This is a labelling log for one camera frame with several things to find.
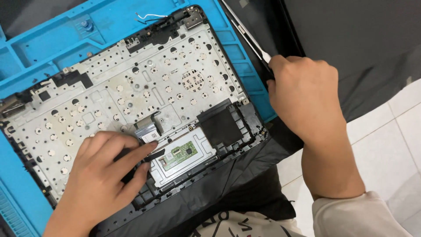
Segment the shirt sleeve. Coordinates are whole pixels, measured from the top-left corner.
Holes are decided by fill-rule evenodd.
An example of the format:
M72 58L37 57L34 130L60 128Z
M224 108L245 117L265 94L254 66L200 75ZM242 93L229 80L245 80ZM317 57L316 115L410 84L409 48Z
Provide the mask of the shirt sleeve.
M312 211L315 237L411 236L373 191L350 199L320 198Z

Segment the left hand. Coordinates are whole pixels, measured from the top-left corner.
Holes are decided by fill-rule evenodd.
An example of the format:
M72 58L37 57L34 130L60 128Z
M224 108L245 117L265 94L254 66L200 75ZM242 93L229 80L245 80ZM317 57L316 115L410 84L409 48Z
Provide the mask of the left hand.
M156 147L156 142L139 147L135 138L117 132L86 138L43 236L87 236L96 224L127 206L145 184L150 163L139 166L126 185L121 179ZM123 148L132 151L114 162Z

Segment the person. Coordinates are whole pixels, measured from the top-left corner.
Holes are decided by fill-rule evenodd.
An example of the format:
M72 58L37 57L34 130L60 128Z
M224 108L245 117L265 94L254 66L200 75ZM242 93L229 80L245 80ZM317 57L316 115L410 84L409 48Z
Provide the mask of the person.
M314 199L315 236L410 236L379 195L365 190L339 104L337 70L325 61L280 55L269 66L275 75L267 81L270 103L304 142L301 165ZM86 138L44 237L87 236L96 224L128 205L145 184L150 164L140 165L126 185L120 180L156 147L154 142L139 147L135 138L116 132ZM113 162L123 148L131 152ZM229 211L224 220L200 225L190 236L302 235L294 219Z

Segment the finger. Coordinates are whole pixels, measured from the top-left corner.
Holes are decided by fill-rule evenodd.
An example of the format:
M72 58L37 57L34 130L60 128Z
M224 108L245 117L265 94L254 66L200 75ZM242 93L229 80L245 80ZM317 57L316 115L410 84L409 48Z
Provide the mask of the finger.
M139 163L139 161L143 160L143 158L151 153L157 146L157 142L145 144L110 165L109 169L120 181L137 163Z
M83 154L86 152L86 150L89 147L89 144L91 143L92 138L87 137L83 140L82 144L79 147L79 150L77 151L76 158L83 156Z
M101 164L109 165L113 163L113 159L123 150L123 148L137 148L139 142L136 138L115 134L112 136L94 155L94 159Z
M290 62L296 62L299 61L300 59L302 59L302 57L298 57L298 56L288 56L286 57L286 59Z
M275 96L276 91L276 81L275 80L267 80L267 91L269 93L269 100L272 100L272 98Z
M118 132L113 131L99 131L92 137L91 142L89 143L89 148L84 153L84 157L92 157L101 149L101 147L114 135L117 135Z
M282 69L282 67L287 63L290 63L290 62L286 58L284 58L282 55L276 55L276 56L273 56L272 59L270 59L269 68L272 69L273 74L275 74L275 78L276 78L276 75Z
M124 185L121 191L119 192L117 196L118 202L122 203L125 206L136 197L137 193L146 183L146 174L150 167L151 164L148 162L141 164L137 168L136 172L133 175L133 178L126 185Z

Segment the blue silicone mat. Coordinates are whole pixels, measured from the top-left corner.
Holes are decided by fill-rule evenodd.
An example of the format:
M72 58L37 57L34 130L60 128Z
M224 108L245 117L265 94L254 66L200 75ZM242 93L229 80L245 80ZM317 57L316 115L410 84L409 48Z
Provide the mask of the blue silicone mat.
M169 15L193 4L208 16L262 119L276 117L262 81L217 0L89 0L7 41L0 28L0 98L23 91L87 58L88 52L95 54L144 28L134 20L134 12ZM82 21L92 22L93 31L86 31ZM53 210L4 136L0 136L0 147L0 213L18 237L41 236Z

